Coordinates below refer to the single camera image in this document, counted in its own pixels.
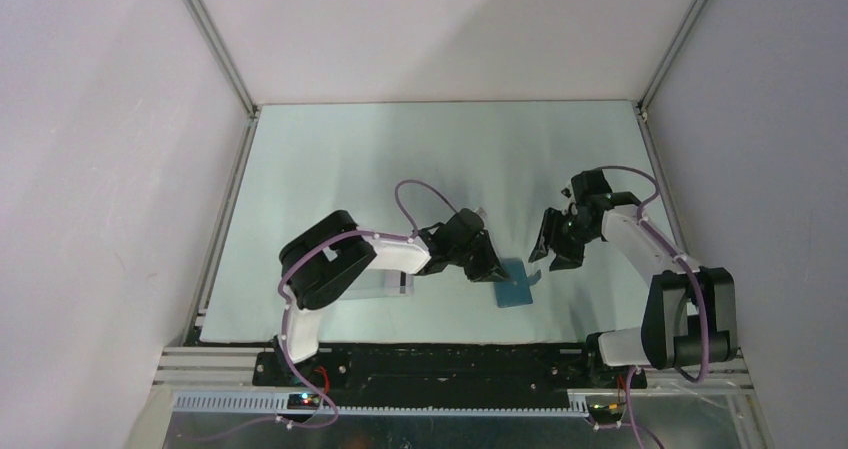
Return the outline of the blue leather card holder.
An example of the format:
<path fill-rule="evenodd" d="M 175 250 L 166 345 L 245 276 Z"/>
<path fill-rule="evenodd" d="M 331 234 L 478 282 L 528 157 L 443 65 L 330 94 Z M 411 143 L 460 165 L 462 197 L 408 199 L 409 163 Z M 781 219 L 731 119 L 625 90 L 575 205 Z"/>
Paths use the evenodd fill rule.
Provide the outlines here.
<path fill-rule="evenodd" d="M 528 267 L 516 258 L 503 259 L 502 265 L 509 279 L 494 284 L 496 306 L 506 309 L 532 305 L 532 288 L 541 280 L 542 271 L 535 264 Z"/>

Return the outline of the clear plastic card box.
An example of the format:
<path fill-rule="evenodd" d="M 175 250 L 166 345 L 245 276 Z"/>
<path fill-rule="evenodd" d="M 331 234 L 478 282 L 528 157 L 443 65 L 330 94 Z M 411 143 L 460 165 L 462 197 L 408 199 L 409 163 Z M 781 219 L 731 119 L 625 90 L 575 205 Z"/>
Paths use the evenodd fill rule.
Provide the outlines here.
<path fill-rule="evenodd" d="M 386 278 L 394 270 L 366 270 L 340 296 L 341 300 L 361 300 L 391 297 Z"/>

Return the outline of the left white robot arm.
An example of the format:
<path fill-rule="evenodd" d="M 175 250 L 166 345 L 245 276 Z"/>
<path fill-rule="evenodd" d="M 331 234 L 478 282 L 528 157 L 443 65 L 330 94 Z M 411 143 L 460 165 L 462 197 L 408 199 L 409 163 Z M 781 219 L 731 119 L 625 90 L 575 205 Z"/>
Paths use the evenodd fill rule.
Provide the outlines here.
<path fill-rule="evenodd" d="M 285 306 L 277 371 L 297 386 L 315 375 L 327 308 L 367 271 L 429 276 L 455 266 L 473 283 L 510 280 L 482 217 L 469 209 L 408 236 L 364 229 L 349 212 L 336 210 L 284 245 L 278 260 Z"/>

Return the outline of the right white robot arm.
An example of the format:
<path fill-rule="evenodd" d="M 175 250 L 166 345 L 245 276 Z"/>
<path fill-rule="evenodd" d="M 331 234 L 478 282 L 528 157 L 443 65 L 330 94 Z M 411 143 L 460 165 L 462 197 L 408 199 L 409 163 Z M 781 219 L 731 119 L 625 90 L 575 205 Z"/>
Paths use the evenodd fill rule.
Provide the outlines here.
<path fill-rule="evenodd" d="M 577 269 L 594 241 L 613 245 L 648 287 L 639 327 L 593 335 L 597 348 L 581 361 L 585 380 L 606 387 L 624 366 L 676 370 L 690 382 L 706 378 L 714 363 L 738 351 L 735 286 L 723 267 L 700 264 L 669 239 L 649 217 L 645 200 L 616 192 L 606 167 L 573 176 L 562 194 L 563 209 L 549 208 L 542 218 L 531 262 L 552 259 L 552 271 Z"/>

